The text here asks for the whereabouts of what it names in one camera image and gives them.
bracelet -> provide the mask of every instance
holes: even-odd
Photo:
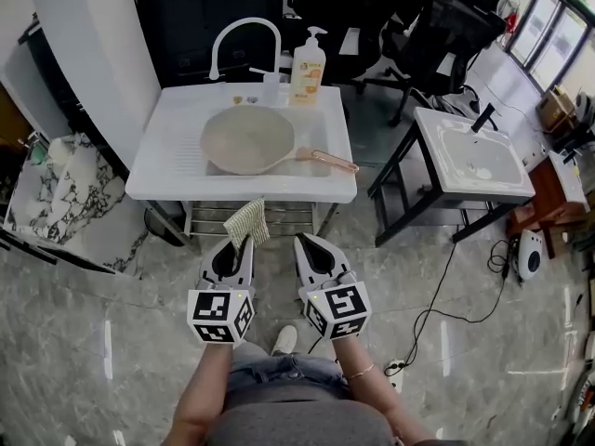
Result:
[[[368,368],[366,368],[363,372],[359,372],[358,374],[352,375],[352,376],[348,376],[347,379],[348,380],[353,380],[353,378],[357,378],[358,376],[362,376],[367,374],[370,370],[372,370],[374,368],[374,363],[372,363],[372,365],[370,365]]]

white cube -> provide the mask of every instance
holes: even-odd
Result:
[[[301,289],[299,294],[306,319],[326,339],[360,333],[372,315],[363,282],[318,291]]]
[[[186,320],[194,334],[208,344],[233,344],[244,338],[254,318],[247,290],[208,289],[188,292]]]

soap dispenser bottle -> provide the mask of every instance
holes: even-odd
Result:
[[[316,34],[326,34],[326,31],[316,26],[310,26],[308,31],[311,36],[306,40],[306,45],[297,47],[294,51],[289,97],[289,104],[292,106],[315,106],[318,88],[323,80],[326,55],[318,47]]]

marble patterned cabinet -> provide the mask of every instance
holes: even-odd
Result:
[[[148,235],[144,208],[86,136],[61,141],[59,161],[25,162],[5,232],[83,268],[136,274]]]

jeans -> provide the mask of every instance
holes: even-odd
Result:
[[[333,361],[302,354],[269,356],[259,346],[245,342],[233,351],[228,393],[275,380],[308,381],[348,391],[347,380]]]

